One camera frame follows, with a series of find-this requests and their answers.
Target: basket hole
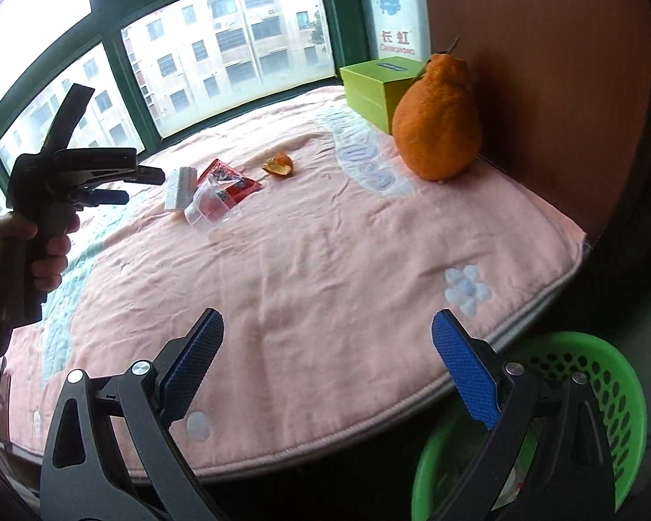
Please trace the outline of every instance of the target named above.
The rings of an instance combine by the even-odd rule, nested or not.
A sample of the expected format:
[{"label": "basket hole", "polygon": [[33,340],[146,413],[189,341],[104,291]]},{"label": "basket hole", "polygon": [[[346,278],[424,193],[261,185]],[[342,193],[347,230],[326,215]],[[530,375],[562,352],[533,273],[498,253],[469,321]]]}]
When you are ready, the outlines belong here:
[{"label": "basket hole", "polygon": [[628,449],[628,448],[625,448],[625,449],[622,451],[622,454],[620,455],[620,457],[617,459],[617,465],[618,465],[618,466],[622,466],[622,463],[623,463],[625,460],[627,460],[627,457],[628,457],[628,456],[629,456],[629,449]]}]

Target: metal screw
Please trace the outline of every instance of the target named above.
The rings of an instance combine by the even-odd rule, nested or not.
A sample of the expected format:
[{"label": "metal screw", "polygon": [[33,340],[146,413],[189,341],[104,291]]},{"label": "metal screw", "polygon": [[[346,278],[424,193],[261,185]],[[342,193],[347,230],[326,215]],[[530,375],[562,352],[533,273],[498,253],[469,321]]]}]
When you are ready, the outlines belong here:
[{"label": "metal screw", "polygon": [[132,374],[136,376],[144,376],[150,371],[152,365],[146,360],[138,360],[132,365]]},{"label": "metal screw", "polygon": [[85,373],[81,370],[73,370],[70,374],[67,375],[67,381],[70,384],[77,384],[82,378],[85,377]]},{"label": "metal screw", "polygon": [[526,369],[520,363],[508,363],[506,365],[506,371],[512,376],[520,376]]},{"label": "metal screw", "polygon": [[588,381],[588,377],[583,372],[574,372],[571,379],[582,386]]}]

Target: red snack package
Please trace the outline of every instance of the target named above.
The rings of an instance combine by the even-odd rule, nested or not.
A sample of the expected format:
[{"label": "red snack package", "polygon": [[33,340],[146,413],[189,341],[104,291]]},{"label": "red snack package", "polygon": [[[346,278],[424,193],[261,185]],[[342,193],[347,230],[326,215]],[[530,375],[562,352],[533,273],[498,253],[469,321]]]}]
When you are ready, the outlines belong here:
[{"label": "red snack package", "polygon": [[239,203],[254,191],[263,189],[259,182],[245,177],[238,170],[216,158],[210,163],[198,178],[198,186],[211,175],[224,190],[229,194],[235,203]]}]

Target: wooden panel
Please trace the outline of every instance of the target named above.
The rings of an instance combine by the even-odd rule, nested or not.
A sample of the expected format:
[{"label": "wooden panel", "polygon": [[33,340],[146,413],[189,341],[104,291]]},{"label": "wooden panel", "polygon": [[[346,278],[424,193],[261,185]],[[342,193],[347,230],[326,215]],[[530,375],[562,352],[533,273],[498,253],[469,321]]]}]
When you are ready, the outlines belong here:
[{"label": "wooden panel", "polygon": [[483,155],[594,240],[622,194],[651,86],[648,0],[427,0],[432,50],[460,43]]}]

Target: pink quilted mat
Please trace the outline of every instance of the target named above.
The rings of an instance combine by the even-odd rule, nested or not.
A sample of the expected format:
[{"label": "pink quilted mat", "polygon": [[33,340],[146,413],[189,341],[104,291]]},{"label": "pink quilted mat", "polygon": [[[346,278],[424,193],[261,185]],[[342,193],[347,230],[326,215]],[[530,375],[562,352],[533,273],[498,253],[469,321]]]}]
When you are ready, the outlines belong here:
[{"label": "pink quilted mat", "polygon": [[[285,181],[260,169],[280,151],[296,170]],[[264,189],[209,238],[164,212],[164,187],[128,185],[127,206],[85,212],[43,322],[16,330],[7,352],[13,445],[43,453],[68,371],[121,374],[214,307],[224,344],[171,433],[202,477],[276,468],[447,390],[434,313],[450,307],[471,335],[506,344],[581,262],[583,231],[484,162],[444,184],[415,178],[340,87],[205,130],[146,164],[200,173],[214,158]]]}]

